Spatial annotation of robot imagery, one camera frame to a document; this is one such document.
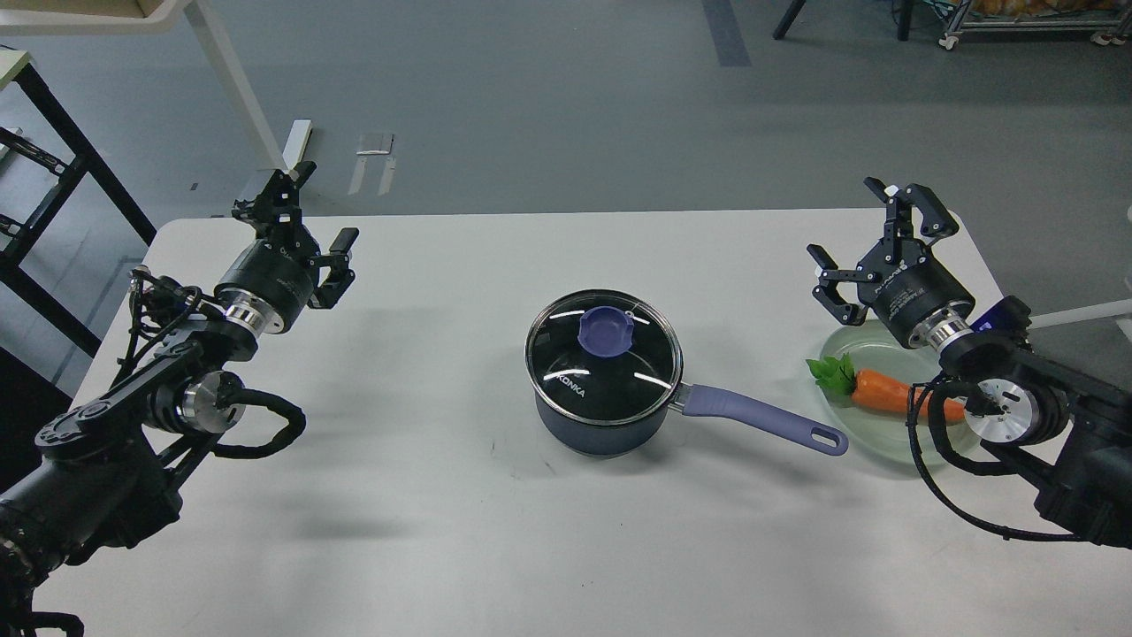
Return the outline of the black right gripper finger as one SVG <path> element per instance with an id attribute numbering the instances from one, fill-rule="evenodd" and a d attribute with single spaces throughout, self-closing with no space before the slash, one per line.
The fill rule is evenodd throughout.
<path id="1" fill-rule="evenodd" d="M 926 253 L 931 246 L 955 235 L 960 225 L 947 207 L 926 186 L 886 186 L 867 177 L 864 184 L 885 204 L 880 250 L 885 257 Z"/>
<path id="2" fill-rule="evenodd" d="M 869 308 L 876 302 L 876 265 L 873 253 L 866 253 L 854 269 L 841 269 L 823 246 L 809 243 L 807 253 L 817 264 L 817 283 L 812 296 L 842 326 L 861 326 Z M 854 285 L 857 302 L 849 302 L 838 287 Z"/>

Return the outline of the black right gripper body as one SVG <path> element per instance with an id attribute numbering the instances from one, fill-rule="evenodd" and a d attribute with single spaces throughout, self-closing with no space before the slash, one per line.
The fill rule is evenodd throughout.
<path id="1" fill-rule="evenodd" d="M 914 332 L 942 308 L 964 319 L 974 313 L 974 295 L 918 239 L 882 239 L 861 259 L 874 277 L 861 283 L 861 302 L 872 308 L 903 348 L 921 347 Z"/>

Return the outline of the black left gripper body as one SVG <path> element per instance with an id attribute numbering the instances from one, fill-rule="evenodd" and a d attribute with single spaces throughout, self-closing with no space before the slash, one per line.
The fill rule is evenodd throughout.
<path id="1" fill-rule="evenodd" d="M 314 295 L 321 249 L 303 224 L 300 209 L 256 215 L 232 210 L 232 218 L 255 230 L 255 239 L 214 287 L 214 296 L 230 305 L 238 295 L 252 295 L 271 308 L 267 332 L 290 332 Z"/>

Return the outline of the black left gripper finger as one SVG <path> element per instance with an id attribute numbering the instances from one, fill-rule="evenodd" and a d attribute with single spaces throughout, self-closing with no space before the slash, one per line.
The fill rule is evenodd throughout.
<path id="1" fill-rule="evenodd" d="M 232 204 L 232 218 L 256 233 L 293 233 L 302 226 L 300 190 L 316 170 L 316 162 L 301 161 L 294 170 L 256 171 Z"/>
<path id="2" fill-rule="evenodd" d="M 350 251 L 359 234 L 359 229 L 341 229 L 327 253 L 319 253 L 309 259 L 308 274 L 315 283 L 311 296 L 308 299 L 309 308 L 329 310 L 355 282 L 355 272 L 350 266 Z"/>

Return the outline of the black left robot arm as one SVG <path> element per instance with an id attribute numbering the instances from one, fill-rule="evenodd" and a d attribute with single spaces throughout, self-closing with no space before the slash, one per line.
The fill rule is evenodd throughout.
<path id="1" fill-rule="evenodd" d="M 303 224 L 300 192 L 316 167 L 303 160 L 251 178 L 232 217 L 254 241 L 209 294 L 132 270 L 130 341 L 115 379 L 42 427 L 40 466 L 5 489 L 5 636 L 80 636 L 80 618 L 33 608 L 50 573 L 178 520 L 180 488 L 207 456 L 267 458 L 305 432 L 302 408 L 246 387 L 226 365 L 254 358 L 261 335 L 290 332 L 303 308 L 332 308 L 355 282 L 359 231 L 342 229 L 320 249 Z"/>

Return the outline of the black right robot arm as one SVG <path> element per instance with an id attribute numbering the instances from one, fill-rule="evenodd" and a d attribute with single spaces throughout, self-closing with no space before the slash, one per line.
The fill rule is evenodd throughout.
<path id="1" fill-rule="evenodd" d="M 842 326 L 874 313 L 902 348 L 931 348 L 940 372 L 895 401 L 914 467 L 950 511 L 1006 540 L 1131 544 L 1129 391 L 1043 358 L 1028 339 L 1029 307 L 1007 295 L 975 321 L 974 295 L 933 253 L 960 229 L 929 187 L 865 186 L 884 205 L 883 232 L 854 269 L 822 246 L 812 294 Z M 1057 533 L 1015 530 L 964 513 L 921 458 L 917 428 L 951 466 L 975 476 L 1018 476 Z"/>

